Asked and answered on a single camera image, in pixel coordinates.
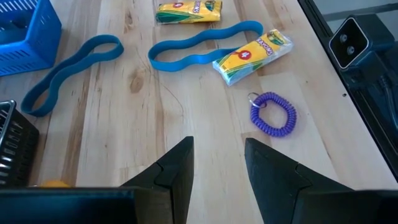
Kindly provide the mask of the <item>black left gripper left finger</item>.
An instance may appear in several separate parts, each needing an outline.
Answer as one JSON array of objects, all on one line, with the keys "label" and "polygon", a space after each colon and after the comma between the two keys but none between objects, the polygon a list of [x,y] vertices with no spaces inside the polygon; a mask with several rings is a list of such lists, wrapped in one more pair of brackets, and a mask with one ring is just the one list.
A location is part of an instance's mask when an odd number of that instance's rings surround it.
[{"label": "black left gripper left finger", "polygon": [[0,190],[0,224],[186,224],[194,176],[187,136],[119,187]]}]

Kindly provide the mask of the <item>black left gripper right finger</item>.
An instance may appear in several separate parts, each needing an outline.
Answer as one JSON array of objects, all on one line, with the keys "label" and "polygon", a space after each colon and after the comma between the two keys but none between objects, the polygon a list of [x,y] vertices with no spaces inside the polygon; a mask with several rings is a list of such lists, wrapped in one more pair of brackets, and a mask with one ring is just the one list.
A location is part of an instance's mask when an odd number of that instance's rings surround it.
[{"label": "black left gripper right finger", "polygon": [[254,138],[245,161],[264,224],[398,224],[398,190],[353,190]]}]

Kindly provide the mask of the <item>purple coil wrist keychain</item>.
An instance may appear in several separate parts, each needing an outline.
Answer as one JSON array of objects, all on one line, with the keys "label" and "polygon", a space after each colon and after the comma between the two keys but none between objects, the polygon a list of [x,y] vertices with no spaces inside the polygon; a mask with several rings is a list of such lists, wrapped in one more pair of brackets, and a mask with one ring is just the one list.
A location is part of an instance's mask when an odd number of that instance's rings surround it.
[{"label": "purple coil wrist keychain", "polygon": [[[254,92],[249,93],[248,100],[251,104],[251,122],[263,133],[276,138],[283,138],[292,133],[297,123],[297,111],[288,100],[271,91],[261,95]],[[260,117],[260,110],[265,108],[269,101],[280,106],[287,115],[285,124],[280,128],[269,125]]]}]

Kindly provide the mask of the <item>blue rubber band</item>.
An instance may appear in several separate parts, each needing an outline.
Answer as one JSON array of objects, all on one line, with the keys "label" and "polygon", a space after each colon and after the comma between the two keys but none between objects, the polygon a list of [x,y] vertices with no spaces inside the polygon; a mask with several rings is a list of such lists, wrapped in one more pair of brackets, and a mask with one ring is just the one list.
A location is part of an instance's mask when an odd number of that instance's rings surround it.
[{"label": "blue rubber band", "polygon": [[[107,52],[94,53],[96,47],[104,44],[114,44],[115,47]],[[96,63],[114,60],[123,52],[122,42],[114,35],[103,34],[90,38],[74,55],[54,66],[27,92],[21,103],[22,112],[35,117],[46,116],[55,108],[60,87],[67,78]]]},{"label": "blue rubber band", "polygon": [[191,65],[208,64],[212,61],[215,61],[219,58],[222,58],[230,54],[231,52],[234,52],[235,50],[239,49],[239,47],[230,48],[230,49],[216,49],[212,52],[201,55],[200,54],[188,55],[180,60],[173,62],[162,62],[156,60],[156,57],[162,52],[168,50],[188,49],[207,40],[227,39],[240,32],[246,32],[246,31],[255,32],[257,36],[260,37],[264,33],[264,27],[258,21],[243,21],[224,29],[208,29],[188,39],[165,40],[162,42],[158,42],[152,46],[147,56],[154,69],[163,72],[177,72]]}]

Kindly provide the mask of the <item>blue plastic basket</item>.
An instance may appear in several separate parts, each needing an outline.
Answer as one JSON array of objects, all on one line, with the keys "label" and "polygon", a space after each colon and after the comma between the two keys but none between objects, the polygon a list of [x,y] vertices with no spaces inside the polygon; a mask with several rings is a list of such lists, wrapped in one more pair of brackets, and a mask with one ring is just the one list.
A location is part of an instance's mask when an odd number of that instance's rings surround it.
[{"label": "blue plastic basket", "polygon": [[0,0],[0,77],[52,67],[61,33],[50,0]]}]

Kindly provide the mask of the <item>yellow crayon pack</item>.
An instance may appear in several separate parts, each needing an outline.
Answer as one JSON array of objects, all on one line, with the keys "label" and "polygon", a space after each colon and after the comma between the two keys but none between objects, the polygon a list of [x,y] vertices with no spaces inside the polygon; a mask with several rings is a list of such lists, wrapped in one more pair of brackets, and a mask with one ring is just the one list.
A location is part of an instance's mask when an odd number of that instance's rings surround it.
[{"label": "yellow crayon pack", "polygon": [[190,24],[221,20],[223,2],[219,0],[171,2],[158,6],[155,14],[161,24]]},{"label": "yellow crayon pack", "polygon": [[259,68],[277,60],[293,49],[294,43],[277,29],[270,30],[256,40],[230,54],[213,61],[213,68],[228,86]]}]

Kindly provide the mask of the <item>black plastic basket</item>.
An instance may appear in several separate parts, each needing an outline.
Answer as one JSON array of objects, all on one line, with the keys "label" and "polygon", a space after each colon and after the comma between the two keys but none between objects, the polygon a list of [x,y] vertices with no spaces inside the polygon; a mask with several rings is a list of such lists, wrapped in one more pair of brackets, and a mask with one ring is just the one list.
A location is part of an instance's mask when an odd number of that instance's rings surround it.
[{"label": "black plastic basket", "polygon": [[39,131],[16,106],[0,102],[0,188],[25,187],[37,152]]}]

